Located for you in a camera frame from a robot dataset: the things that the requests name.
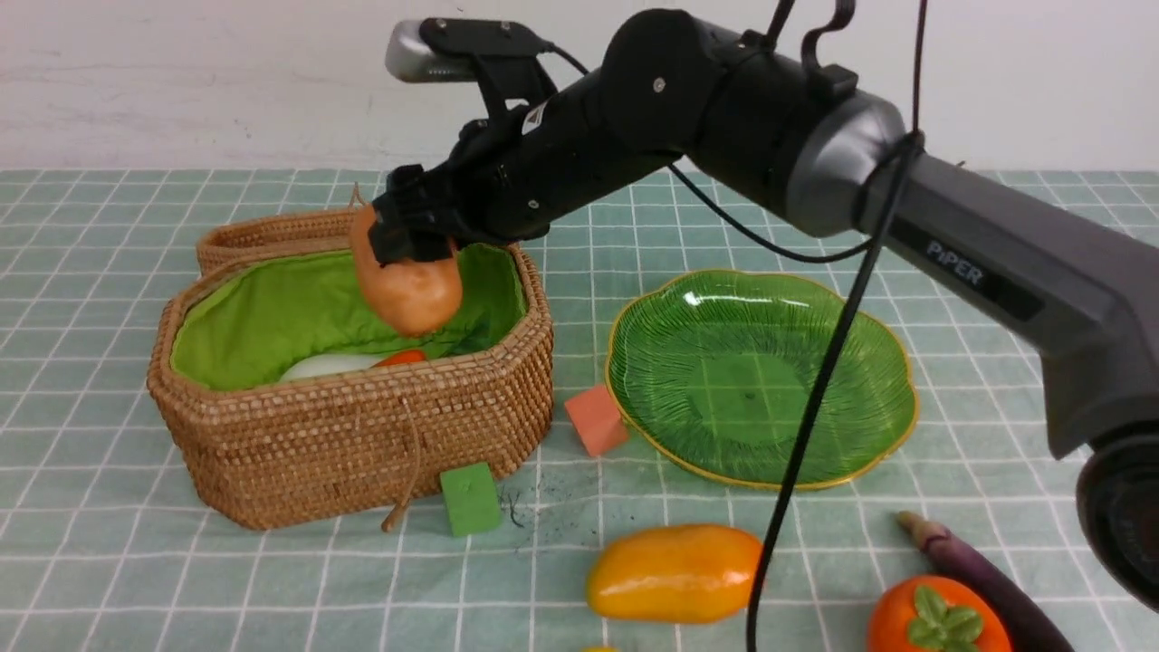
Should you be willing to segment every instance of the orange sponge cube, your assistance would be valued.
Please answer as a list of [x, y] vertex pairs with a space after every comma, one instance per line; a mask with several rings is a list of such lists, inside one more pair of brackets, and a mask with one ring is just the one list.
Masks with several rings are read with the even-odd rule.
[[576, 395], [563, 404], [580, 442], [591, 457], [599, 457], [628, 441], [620, 411], [604, 386]]

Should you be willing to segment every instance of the wicker basket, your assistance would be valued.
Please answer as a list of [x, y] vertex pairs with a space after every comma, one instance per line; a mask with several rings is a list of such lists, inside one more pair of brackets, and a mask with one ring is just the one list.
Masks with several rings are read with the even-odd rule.
[[173, 369], [174, 339], [194, 305], [260, 261], [336, 248], [348, 221], [334, 212], [220, 227], [198, 247], [204, 274], [161, 315], [148, 393], [199, 498], [246, 528], [393, 505], [389, 530], [411, 499], [440, 492], [443, 471], [487, 462], [502, 479], [551, 427], [552, 320], [539, 272], [518, 246], [508, 250], [527, 312], [488, 351], [233, 393]]

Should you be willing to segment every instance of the green plate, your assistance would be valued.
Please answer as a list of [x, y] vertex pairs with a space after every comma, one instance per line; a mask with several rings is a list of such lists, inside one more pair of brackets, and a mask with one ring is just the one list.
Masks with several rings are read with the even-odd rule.
[[[777, 489], [844, 299], [785, 273], [704, 270], [620, 313], [607, 389], [627, 425], [685, 469]], [[918, 420], [905, 350], [859, 313], [814, 426], [797, 489], [848, 482]]]

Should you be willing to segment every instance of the eggplant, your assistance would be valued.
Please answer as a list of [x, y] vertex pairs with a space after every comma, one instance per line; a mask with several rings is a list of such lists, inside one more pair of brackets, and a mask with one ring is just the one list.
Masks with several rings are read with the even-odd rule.
[[1015, 652], [1074, 652], [1029, 595], [949, 528], [913, 512], [899, 512], [897, 522], [934, 572], [962, 583], [990, 605], [1006, 627]]

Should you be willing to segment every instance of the orange vegetable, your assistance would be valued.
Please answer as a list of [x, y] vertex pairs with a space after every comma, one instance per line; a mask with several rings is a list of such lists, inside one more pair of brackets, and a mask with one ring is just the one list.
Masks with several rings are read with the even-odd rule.
[[887, 591], [869, 618], [866, 652], [1011, 652], [1006, 628], [965, 585], [918, 576]]
[[712, 523], [650, 528], [613, 542], [588, 576], [605, 618], [713, 623], [749, 603], [760, 558], [751, 534]]
[[381, 362], [374, 364], [374, 367], [389, 367], [392, 365], [410, 365], [413, 362], [422, 362], [427, 360], [427, 354], [420, 350], [410, 350], [399, 352], [391, 358], [382, 360]]
[[459, 262], [452, 255], [433, 262], [402, 259], [379, 266], [367, 235], [374, 220], [374, 206], [366, 204], [350, 224], [350, 248], [363, 298], [404, 338], [438, 331], [462, 302]]

